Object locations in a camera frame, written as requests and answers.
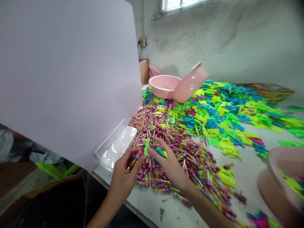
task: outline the green plastic stool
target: green plastic stool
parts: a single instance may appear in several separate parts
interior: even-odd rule
[[[44,163],[35,163],[35,164],[38,168],[50,174],[55,179],[62,179],[64,177],[70,176],[79,168],[78,165],[74,164],[67,171],[63,172],[57,169],[57,167],[55,167],[54,164],[44,164]]]

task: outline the white wall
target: white wall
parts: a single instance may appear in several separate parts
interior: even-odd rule
[[[142,1],[129,2],[139,38]],[[152,21],[156,12],[157,0],[145,0],[141,58],[161,72],[184,77],[202,62],[211,79],[279,84],[304,98],[303,24],[293,1],[212,0]]]

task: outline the electrical outlet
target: electrical outlet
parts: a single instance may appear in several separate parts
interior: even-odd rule
[[[147,46],[147,38],[144,36],[144,37],[141,37],[139,38],[139,44],[140,46],[143,48],[143,47],[146,47]]]

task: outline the pink plastic basin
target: pink plastic basin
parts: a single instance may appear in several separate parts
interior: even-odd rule
[[[172,75],[157,75],[149,79],[149,84],[155,96],[169,99],[181,81],[181,78]]]

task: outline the pink bowl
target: pink bowl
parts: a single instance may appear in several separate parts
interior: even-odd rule
[[[172,75],[157,75],[149,79],[152,93],[163,99],[169,99],[177,85],[182,81],[181,78]]]
[[[202,63],[198,63],[189,71],[172,93],[170,100],[185,103],[201,87],[208,78],[201,65]]]

